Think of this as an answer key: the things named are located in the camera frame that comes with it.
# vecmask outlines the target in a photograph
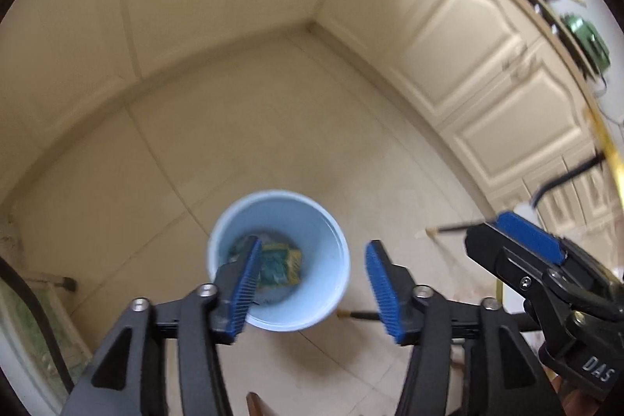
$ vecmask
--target grout line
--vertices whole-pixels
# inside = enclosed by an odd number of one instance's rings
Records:
[[[358,376],[357,374],[354,374],[352,371],[350,371],[347,367],[345,367],[344,365],[341,365],[339,362],[337,362],[335,359],[333,359],[329,354],[327,354],[324,350],[322,350],[320,347],[318,347],[314,342],[312,342],[312,340],[310,340],[308,337],[306,337],[303,332],[299,331],[297,332],[298,334],[300,334],[303,338],[305,338],[310,344],[312,344],[314,347],[316,347],[321,353],[323,353],[324,356],[327,356],[327,358],[329,358],[331,361],[333,361],[336,365],[338,365],[338,367],[342,368],[342,370],[344,370],[345,372],[347,372],[348,374],[351,374],[353,377],[355,377],[358,381],[363,382],[364,384],[366,384],[368,387],[370,388],[375,388],[375,386],[373,386],[372,384],[370,384],[369,382],[366,382],[364,379],[362,379],[360,376]]]
[[[362,402],[362,401],[363,401],[363,400],[364,400],[364,399],[365,399],[368,395],[370,395],[370,394],[371,394],[371,393],[373,393],[374,391],[375,391],[375,388],[370,388],[370,389],[366,392],[366,394],[365,394],[362,398],[360,398],[360,399],[359,399],[359,400],[355,403],[355,405],[354,405],[354,406],[353,406],[353,407],[349,410],[349,412],[347,412],[347,416],[349,416],[349,414],[351,414],[353,411],[355,411],[355,408],[356,408],[358,405],[360,405],[360,403],[361,403],[361,402]]]
[[[403,113],[394,105],[394,103],[388,99],[388,97],[386,97],[386,95],[381,92],[378,88],[375,87],[374,84],[372,84],[362,73],[360,73],[358,71],[358,69],[351,65],[350,62],[346,61],[344,58],[342,58],[340,55],[338,55],[336,52],[334,52],[324,41],[322,41],[320,38],[312,35],[311,33],[309,33],[311,35],[311,37],[315,38],[317,41],[319,41],[319,43],[321,43],[325,48],[327,48],[327,50],[329,50],[330,52],[334,53],[336,55],[336,57],[338,57],[339,59],[341,59],[347,66],[351,67],[358,75],[360,75],[364,80],[366,80],[369,84],[371,84],[375,90],[386,100],[390,103],[390,105],[395,108],[398,113],[402,116],[405,117],[405,115],[403,115]],[[416,159],[414,157],[414,155],[412,154],[411,150],[392,132],[392,130],[386,125],[386,123],[381,120],[376,114],[375,112],[364,102],[362,101],[362,99],[360,99],[360,97],[357,94],[354,94],[347,86],[344,85],[344,83],[342,83],[342,81],[338,78],[336,78],[335,74],[328,69],[326,66],[324,66],[323,62],[319,59],[316,58],[316,56],[313,53],[308,52],[305,48],[303,48],[297,41],[294,41],[290,38],[290,36],[286,35],[286,39],[288,39],[288,41],[290,41],[292,44],[294,44],[295,47],[297,47],[301,52],[303,52],[305,55],[307,55],[311,60],[313,60],[314,63],[316,63],[317,66],[319,66],[320,68],[322,68],[328,75],[330,75],[330,77],[337,82],[345,91],[347,91],[352,97],[354,97],[355,100],[357,100],[357,102],[363,106],[366,111],[381,125],[381,127],[383,128],[383,130],[385,130],[390,136],[392,136],[392,138],[399,143],[399,145],[401,145],[401,147],[403,147],[403,149],[407,152],[409,158],[414,162],[414,164],[416,164],[416,166],[418,166],[418,168],[420,168],[420,170],[423,172],[423,174],[425,175],[425,177],[427,177],[427,179],[429,179],[430,183],[436,188],[438,189],[439,193],[444,197],[444,199],[446,200],[448,206],[450,206],[451,210],[453,210],[457,216],[460,218],[460,220],[464,220],[463,219],[463,215],[461,215],[460,211],[458,211],[454,205],[453,202],[454,200],[452,200],[449,196],[446,195],[446,193],[444,192],[444,190],[441,188],[441,186],[438,185],[438,183],[436,182],[436,180],[431,176],[431,172],[423,167],[423,165],[418,161],[418,159]],[[427,143],[427,145],[429,145],[429,147],[435,152],[435,149],[433,147],[431,147],[431,145],[429,143]]]
[[[108,276],[106,276],[98,285],[96,285],[95,288],[93,288],[93,290],[91,290],[86,296],[85,298],[79,303],[77,304],[76,307],[74,307],[74,309],[69,313],[70,317],[72,315],[74,315],[75,312],[77,312],[80,307],[82,307],[88,300],[90,300],[91,298],[93,298],[95,296],[95,294],[101,290],[102,287],[104,287],[109,281],[110,279],[112,279],[115,275],[117,275],[117,273],[119,273],[120,270],[122,270],[132,259],[134,259],[135,257],[137,257],[140,253],[142,253],[145,248],[152,243],[154,240],[156,240],[158,237],[160,237],[161,235],[165,234],[167,231],[169,231],[172,227],[174,227],[176,224],[182,222],[182,220],[185,218],[187,212],[183,212],[182,214],[180,214],[179,216],[177,216],[175,219],[173,219],[172,221],[170,221],[169,223],[165,224],[165,227],[163,229],[161,229],[160,231],[158,231],[154,236],[152,236],[147,242],[145,242],[143,245],[141,245],[141,247],[139,247],[136,251],[134,251],[132,254],[130,254],[130,256],[128,256],[123,263],[121,263],[121,265],[119,265],[117,268],[115,268],[114,271],[112,271]]]
[[[193,212],[193,210],[191,209],[191,207],[189,207],[188,204],[186,204],[186,201],[184,198],[182,198],[182,195],[180,194],[180,192],[178,191],[177,187],[174,185],[173,180],[171,180],[171,177],[168,175],[168,173],[166,172],[165,168],[163,167],[163,165],[161,164],[160,160],[158,159],[158,157],[156,156],[156,152],[154,152],[154,149],[152,148],[152,146],[150,145],[150,143],[147,140],[147,137],[145,135],[145,133],[143,132],[143,130],[141,129],[140,125],[138,124],[138,121],[136,119],[136,117],[134,116],[134,113],[132,112],[132,109],[127,105],[124,104],[124,108],[126,109],[126,112],[128,113],[130,119],[132,119],[132,122],[134,123],[135,127],[136,127],[136,131],[138,132],[138,135],[141,137],[141,139],[143,140],[143,143],[145,143],[145,147],[147,148],[147,151],[150,153],[150,155],[152,156],[152,159],[154,159],[154,162],[156,163],[156,166],[158,167],[158,169],[160,170],[160,173],[162,174],[162,176],[165,178],[165,180],[167,181],[167,183],[171,186],[171,189],[173,190],[173,192],[176,194],[176,196],[178,197],[178,199],[180,200],[180,202],[182,203],[182,205],[186,208],[186,211],[189,213],[189,215],[193,218],[193,220],[197,223],[197,225],[201,228],[201,230],[206,234],[209,235],[210,233],[208,231],[206,231],[206,228],[204,227],[204,225],[199,221],[199,219],[197,218],[197,216],[195,215],[195,213]]]
[[[381,378],[380,378],[380,380],[377,382],[377,384],[379,384],[379,382],[380,382],[380,381],[381,381],[381,380],[382,380],[382,379],[386,376],[386,374],[387,374],[388,372],[390,372],[390,369],[391,369],[392,367],[394,367],[394,364],[398,361],[398,359],[399,359],[398,357],[397,357],[397,358],[395,358],[395,359],[394,359],[394,361],[392,361],[392,363],[390,364],[390,366],[389,366],[388,368],[386,368],[386,371],[384,372],[384,375],[382,375],[382,377],[381,377]]]

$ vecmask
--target white floor tile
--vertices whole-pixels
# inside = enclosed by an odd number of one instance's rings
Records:
[[[250,391],[279,416],[343,416],[370,390],[299,333],[247,326],[234,345],[218,350],[236,416],[247,414]]]
[[[401,354],[394,360],[381,380],[375,385],[375,389],[392,400],[398,400],[405,383],[405,374],[410,364],[411,347],[402,347]]]
[[[385,334],[381,323],[338,319],[332,315],[301,333],[370,386],[381,380],[398,354],[398,346]]]
[[[288,143],[282,118],[262,97],[273,80],[265,67],[259,58],[228,58],[130,106],[187,205]]]
[[[392,416],[397,400],[372,389],[349,413],[349,416]]]
[[[439,192],[450,201],[463,221],[478,220],[482,217],[481,212],[441,157],[405,115],[374,85],[363,79],[353,66],[309,32],[293,32],[288,38],[357,97],[362,105],[392,133],[435,182]]]
[[[183,211],[125,111],[63,154],[16,206],[28,269],[77,279],[75,304]]]
[[[216,220],[233,202],[250,193],[275,187],[276,180],[271,174],[256,170],[242,171],[219,185],[191,210],[204,231],[210,233]]]
[[[86,343],[96,348],[133,299],[177,300],[207,282],[206,242],[187,213],[130,257],[72,314]]]

